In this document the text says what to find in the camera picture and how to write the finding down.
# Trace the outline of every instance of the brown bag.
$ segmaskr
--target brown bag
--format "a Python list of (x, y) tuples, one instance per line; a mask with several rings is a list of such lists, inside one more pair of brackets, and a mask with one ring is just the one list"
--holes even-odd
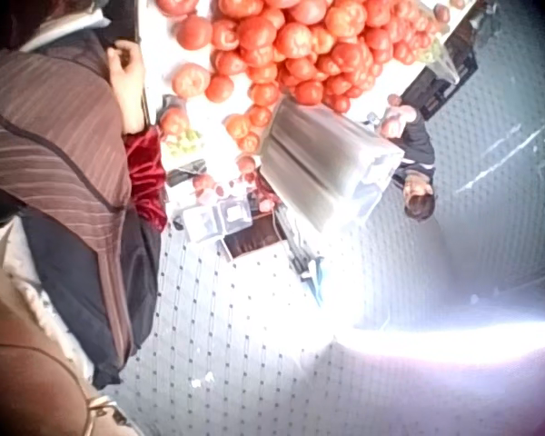
[(25, 436), (142, 434), (36, 324), (2, 268), (6, 239), (0, 242), (1, 430)]

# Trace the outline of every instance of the pile of tomatoes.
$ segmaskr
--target pile of tomatoes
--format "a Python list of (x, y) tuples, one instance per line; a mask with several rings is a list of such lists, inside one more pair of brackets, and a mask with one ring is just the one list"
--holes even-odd
[(218, 0), (213, 21), (190, 15), (198, 0), (156, 2), (167, 15), (187, 15), (174, 31), (184, 49), (214, 48), (214, 73), (183, 65), (173, 76), (176, 94), (205, 94), (221, 103), (234, 92), (230, 76), (252, 80), (253, 106), (226, 120), (228, 133), (246, 153), (257, 151), (253, 128), (270, 122), (271, 106), (282, 92), (300, 104), (325, 103), (346, 113), (350, 99), (373, 88), (384, 64), (414, 63), (417, 51), (429, 47), (450, 20), (447, 6), (437, 5), (431, 15), (415, 0)]

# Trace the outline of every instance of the market stall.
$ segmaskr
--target market stall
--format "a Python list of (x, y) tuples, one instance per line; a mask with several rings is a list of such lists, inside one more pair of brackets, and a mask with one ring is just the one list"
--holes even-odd
[[(285, 198), (260, 189), (253, 170), (283, 96), (325, 104), (335, 120), (379, 121), (388, 97), (406, 90), (473, 3), (140, 0), (146, 98), (151, 121), (164, 129), (163, 164), (169, 172), (201, 161), (198, 173), (209, 174), (170, 189), (169, 209), (210, 208), (213, 237), (198, 241), (231, 233), (214, 210), (224, 199), (256, 191), (253, 215), (271, 213)], [(178, 97), (173, 119), (163, 112), (167, 95)], [(250, 208), (236, 205), (243, 223), (234, 228), (242, 230)], [(201, 221), (204, 212), (188, 214)]]

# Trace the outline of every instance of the floor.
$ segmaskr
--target floor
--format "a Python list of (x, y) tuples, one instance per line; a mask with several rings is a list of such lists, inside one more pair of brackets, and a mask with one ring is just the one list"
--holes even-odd
[(339, 311), (317, 306), (282, 246), (229, 263), (165, 232), (153, 334), (107, 390), (145, 434), (532, 434), (545, 352), (434, 367), (335, 338), (343, 318), (383, 333), (489, 319), (497, 296), (524, 295), (500, 313), (527, 316), (532, 294), (506, 291), (545, 273), (545, 19), (502, 6), (479, 71), (429, 122), (436, 219), (405, 219), (390, 189), (364, 228), (328, 242), (333, 277), (347, 277), (328, 279)]

